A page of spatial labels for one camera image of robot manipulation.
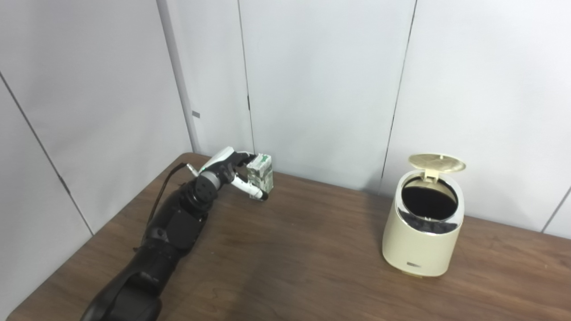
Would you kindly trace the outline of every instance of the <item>small carton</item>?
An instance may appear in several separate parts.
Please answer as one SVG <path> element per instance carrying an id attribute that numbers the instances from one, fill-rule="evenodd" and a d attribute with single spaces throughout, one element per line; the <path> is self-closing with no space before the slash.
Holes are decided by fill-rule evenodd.
<path id="1" fill-rule="evenodd" d="M 272 157 L 266 154 L 258 154 L 257 157 L 246 166 L 246 169 L 248 170 L 248 181 L 264 192 L 270 193 L 274 187 Z"/>

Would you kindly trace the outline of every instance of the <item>white panel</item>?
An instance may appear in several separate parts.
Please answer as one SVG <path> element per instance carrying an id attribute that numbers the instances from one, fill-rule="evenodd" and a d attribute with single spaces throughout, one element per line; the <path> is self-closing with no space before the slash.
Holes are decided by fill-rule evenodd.
<path id="1" fill-rule="evenodd" d="M 571 239 L 571 198 L 567 198 L 551 220 L 545 233 Z"/>
<path id="2" fill-rule="evenodd" d="M 256 151 L 275 170 L 378 192 L 414 1 L 240 7 Z"/>
<path id="3" fill-rule="evenodd" d="M 569 188 L 571 3 L 419 1 L 381 193 L 458 156 L 467 214 L 540 230 Z"/>
<path id="4" fill-rule="evenodd" d="M 161 0 L 168 7 L 170 50 L 180 59 L 179 81 L 197 153 L 226 146 L 254 149 L 237 0 Z"/>
<path id="5" fill-rule="evenodd" d="M 91 228 L 190 141 L 158 8 L 0 2 L 0 70 Z"/>
<path id="6" fill-rule="evenodd" d="M 0 81 L 0 320 L 91 236 Z"/>

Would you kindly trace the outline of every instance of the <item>open lid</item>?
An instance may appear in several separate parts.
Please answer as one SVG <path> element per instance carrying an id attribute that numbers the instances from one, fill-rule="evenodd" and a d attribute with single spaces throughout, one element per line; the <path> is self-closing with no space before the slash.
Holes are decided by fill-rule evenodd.
<path id="1" fill-rule="evenodd" d="M 408 162 L 415 168 L 424 170 L 425 182 L 438 182 L 441 172 L 458 172 L 466 168 L 461 160 L 444 154 L 416 154 L 408 158 Z"/>

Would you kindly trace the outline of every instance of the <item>brown table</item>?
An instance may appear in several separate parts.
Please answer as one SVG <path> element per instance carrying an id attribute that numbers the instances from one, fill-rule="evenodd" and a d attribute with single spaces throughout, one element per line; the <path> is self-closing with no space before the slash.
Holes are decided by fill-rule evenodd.
<path id="1" fill-rule="evenodd" d="M 206 159 L 184 154 L 173 164 Z M 131 259 L 166 172 L 8 320 L 79 320 Z M 174 176 L 165 195 L 189 177 Z M 571 320 L 571 240 L 467 217 L 449 271 L 416 278 L 379 252 L 391 200 L 274 179 L 264 203 L 223 188 L 159 320 Z"/>

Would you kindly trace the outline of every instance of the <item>black robotic arm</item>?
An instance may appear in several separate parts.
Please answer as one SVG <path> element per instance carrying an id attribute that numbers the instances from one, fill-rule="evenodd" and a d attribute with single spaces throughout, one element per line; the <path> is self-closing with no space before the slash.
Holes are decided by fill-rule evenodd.
<path id="1" fill-rule="evenodd" d="M 196 178 L 173 192 L 156 214 L 153 208 L 131 262 L 95 296 L 81 321 L 155 321 L 162 307 L 160 294 L 180 259 L 196 243 L 218 190 L 232 184 L 260 200 L 268 198 L 266 192 L 235 171 L 254 157 L 226 147 L 200 171 L 184 163 L 174 168 L 167 180 L 183 167 L 190 168 Z"/>

